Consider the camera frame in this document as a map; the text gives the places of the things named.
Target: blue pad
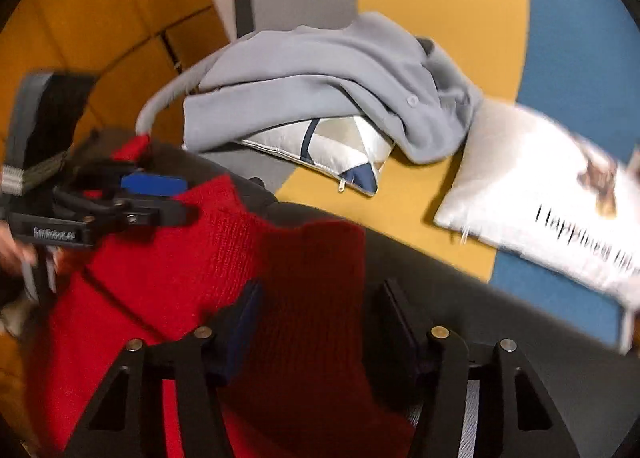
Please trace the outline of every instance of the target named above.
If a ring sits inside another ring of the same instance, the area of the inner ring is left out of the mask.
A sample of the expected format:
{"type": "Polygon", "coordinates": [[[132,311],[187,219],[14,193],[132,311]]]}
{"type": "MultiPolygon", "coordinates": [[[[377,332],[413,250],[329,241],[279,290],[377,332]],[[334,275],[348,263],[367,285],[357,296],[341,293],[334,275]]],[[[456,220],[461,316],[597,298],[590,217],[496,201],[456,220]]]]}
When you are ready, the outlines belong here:
{"type": "Polygon", "coordinates": [[[143,172],[124,176],[120,181],[120,186],[132,194],[151,196],[176,196],[188,189],[186,181],[182,178],[143,172]]]}

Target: yellow fabric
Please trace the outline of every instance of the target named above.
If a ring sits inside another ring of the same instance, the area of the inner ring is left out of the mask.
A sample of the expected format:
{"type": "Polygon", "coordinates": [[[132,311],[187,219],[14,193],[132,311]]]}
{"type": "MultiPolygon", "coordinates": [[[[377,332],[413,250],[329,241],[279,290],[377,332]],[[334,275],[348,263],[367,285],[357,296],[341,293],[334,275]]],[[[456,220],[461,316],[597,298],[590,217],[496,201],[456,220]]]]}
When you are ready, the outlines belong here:
{"type": "Polygon", "coordinates": [[[23,440],[33,442],[23,394],[20,346],[6,333],[0,333],[0,412],[23,440]]]}
{"type": "MultiPolygon", "coordinates": [[[[358,0],[358,6],[382,12],[414,35],[433,38],[486,94],[515,100],[529,0],[358,0]]],[[[348,189],[339,194],[334,180],[300,167],[277,196],[344,216],[488,281],[495,249],[473,240],[460,245],[459,235],[432,223],[458,162],[449,158],[415,166],[396,149],[373,198],[348,189]]]]}

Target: blue fabric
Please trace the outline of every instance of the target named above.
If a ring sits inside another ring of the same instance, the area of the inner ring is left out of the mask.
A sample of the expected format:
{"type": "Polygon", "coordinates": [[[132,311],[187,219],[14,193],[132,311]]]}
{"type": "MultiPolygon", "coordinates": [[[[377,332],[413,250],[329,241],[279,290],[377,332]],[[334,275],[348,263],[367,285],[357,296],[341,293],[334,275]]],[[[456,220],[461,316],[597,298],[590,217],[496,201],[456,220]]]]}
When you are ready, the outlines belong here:
{"type": "Polygon", "coordinates": [[[370,193],[375,193],[378,190],[378,184],[376,183],[376,177],[373,175],[371,164],[352,167],[344,173],[339,174],[338,178],[345,179],[347,182],[353,183],[362,190],[370,193]]]}
{"type": "Polygon", "coordinates": [[[306,128],[305,138],[302,139],[302,145],[300,146],[300,160],[302,160],[302,162],[307,162],[308,164],[314,162],[309,154],[309,145],[311,144],[311,137],[314,136],[314,131],[318,127],[319,122],[319,118],[313,118],[308,128],[306,128]]]}
{"type": "MultiPolygon", "coordinates": [[[[530,0],[518,102],[626,162],[640,134],[640,32],[620,0],[530,0]]],[[[614,345],[615,301],[499,252],[491,283],[614,345]]]]}

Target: white pillow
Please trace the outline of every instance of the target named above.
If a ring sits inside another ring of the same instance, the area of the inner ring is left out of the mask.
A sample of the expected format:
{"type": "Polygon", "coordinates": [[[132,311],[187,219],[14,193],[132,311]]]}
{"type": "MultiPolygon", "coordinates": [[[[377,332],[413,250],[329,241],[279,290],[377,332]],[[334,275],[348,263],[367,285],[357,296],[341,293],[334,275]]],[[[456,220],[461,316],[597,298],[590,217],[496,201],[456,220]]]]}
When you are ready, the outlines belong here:
{"type": "Polygon", "coordinates": [[[485,100],[434,221],[640,306],[640,184],[537,111],[485,100]]]}
{"type": "Polygon", "coordinates": [[[315,118],[260,131],[239,141],[306,165],[368,196],[378,190],[380,173],[394,142],[367,117],[315,118]]]}

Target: yellow wall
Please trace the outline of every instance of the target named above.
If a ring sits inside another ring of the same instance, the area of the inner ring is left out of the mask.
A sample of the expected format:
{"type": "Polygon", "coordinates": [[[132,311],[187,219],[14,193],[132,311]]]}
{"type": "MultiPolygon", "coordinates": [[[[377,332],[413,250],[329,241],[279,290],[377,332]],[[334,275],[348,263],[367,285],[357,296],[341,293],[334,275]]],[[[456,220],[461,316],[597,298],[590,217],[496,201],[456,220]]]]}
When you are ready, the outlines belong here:
{"type": "MultiPolygon", "coordinates": [[[[227,42],[211,0],[22,0],[0,32],[0,151],[30,70],[100,75],[76,137],[104,125],[133,128],[145,101],[177,75],[161,36],[183,67],[227,42]]],[[[154,136],[181,142],[180,102],[159,116],[154,136]]]]}

